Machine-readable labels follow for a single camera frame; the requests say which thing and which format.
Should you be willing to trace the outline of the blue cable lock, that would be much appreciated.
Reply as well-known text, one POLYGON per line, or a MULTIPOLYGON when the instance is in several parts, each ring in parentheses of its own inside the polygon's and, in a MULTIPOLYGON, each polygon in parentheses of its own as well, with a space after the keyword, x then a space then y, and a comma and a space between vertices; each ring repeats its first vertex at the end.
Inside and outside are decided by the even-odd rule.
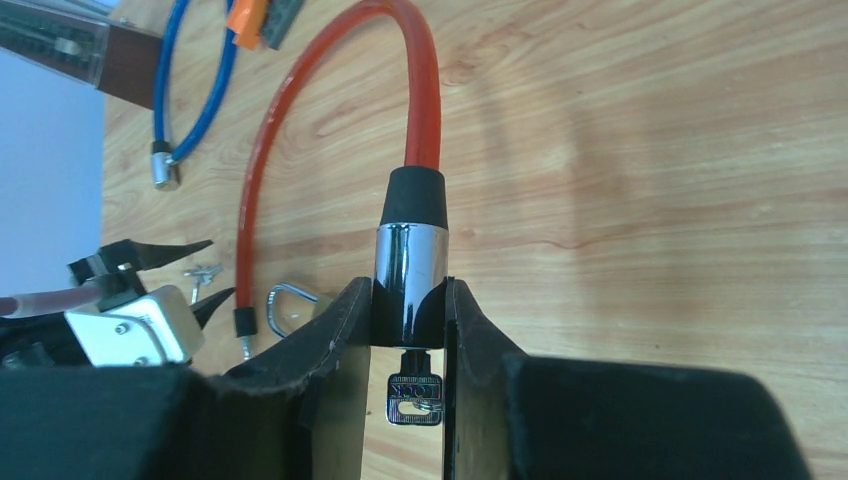
POLYGON ((201 145, 222 108, 237 59, 235 32, 228 25, 235 3, 223 1, 213 32, 218 43, 207 52, 213 66, 201 71, 176 58, 189 1, 172 3, 165 22, 153 78, 149 166, 157 191, 182 183, 181 166, 201 145))

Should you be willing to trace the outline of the red lock silver keys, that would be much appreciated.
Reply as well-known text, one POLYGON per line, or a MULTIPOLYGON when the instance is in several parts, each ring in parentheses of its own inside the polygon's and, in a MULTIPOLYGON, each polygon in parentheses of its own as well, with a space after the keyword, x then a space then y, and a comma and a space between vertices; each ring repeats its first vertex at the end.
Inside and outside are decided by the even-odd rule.
POLYGON ((444 416, 443 380, 427 350, 406 350, 400 371, 387 380, 386 418, 392 425, 435 427, 444 416))

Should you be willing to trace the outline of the red cable lock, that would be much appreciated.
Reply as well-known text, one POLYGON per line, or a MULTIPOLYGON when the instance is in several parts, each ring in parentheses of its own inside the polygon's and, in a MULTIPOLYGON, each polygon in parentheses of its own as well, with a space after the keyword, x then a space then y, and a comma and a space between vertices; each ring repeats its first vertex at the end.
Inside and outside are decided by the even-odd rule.
POLYGON ((256 216, 275 136, 322 57, 348 32, 380 15, 392 18, 404 39, 409 104, 404 163, 390 174, 377 229, 370 338, 376 346, 405 350, 444 346, 449 224, 440 171, 439 66, 431 30, 410 1, 359 1, 344 10, 310 41, 269 105, 248 161, 239 207, 234 324, 243 339, 257 332, 256 216))

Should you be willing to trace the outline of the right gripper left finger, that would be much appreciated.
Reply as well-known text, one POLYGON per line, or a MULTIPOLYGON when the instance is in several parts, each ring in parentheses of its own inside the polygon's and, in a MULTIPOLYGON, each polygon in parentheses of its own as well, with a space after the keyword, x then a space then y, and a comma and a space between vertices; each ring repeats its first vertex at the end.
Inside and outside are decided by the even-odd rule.
POLYGON ((5 479, 340 479, 361 472, 372 283, 221 375, 182 365, 1 374, 5 479))

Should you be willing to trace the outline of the brass padlock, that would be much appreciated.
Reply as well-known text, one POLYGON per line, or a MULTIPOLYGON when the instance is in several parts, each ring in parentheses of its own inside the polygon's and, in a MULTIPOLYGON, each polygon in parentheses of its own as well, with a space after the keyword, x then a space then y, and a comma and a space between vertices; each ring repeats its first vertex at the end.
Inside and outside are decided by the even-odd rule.
POLYGON ((266 300, 266 317, 271 331, 285 338, 326 310, 333 298, 313 293, 291 283, 274 285, 266 300))

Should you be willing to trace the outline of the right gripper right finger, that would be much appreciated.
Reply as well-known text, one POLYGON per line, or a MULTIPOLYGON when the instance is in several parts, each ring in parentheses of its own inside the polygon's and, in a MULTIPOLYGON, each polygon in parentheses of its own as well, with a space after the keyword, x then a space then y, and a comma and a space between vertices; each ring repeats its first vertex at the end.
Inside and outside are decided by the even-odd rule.
POLYGON ((752 376, 533 356, 446 290, 446 479, 808 479, 752 376))

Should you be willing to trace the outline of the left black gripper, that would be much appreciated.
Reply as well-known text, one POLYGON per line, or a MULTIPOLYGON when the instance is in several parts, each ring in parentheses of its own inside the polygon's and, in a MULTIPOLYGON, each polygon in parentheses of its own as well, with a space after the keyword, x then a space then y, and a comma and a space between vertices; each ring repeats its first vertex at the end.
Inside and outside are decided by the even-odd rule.
MULTIPOLYGON (((147 293, 137 271, 158 269, 211 245, 202 240, 187 245, 158 245, 124 239, 102 246, 99 254, 71 265, 74 286, 20 293, 1 299, 1 367, 28 369, 88 366, 66 319, 67 311, 94 306, 98 312, 122 306, 147 293)), ((229 287, 192 304, 200 328, 234 293, 229 287)))

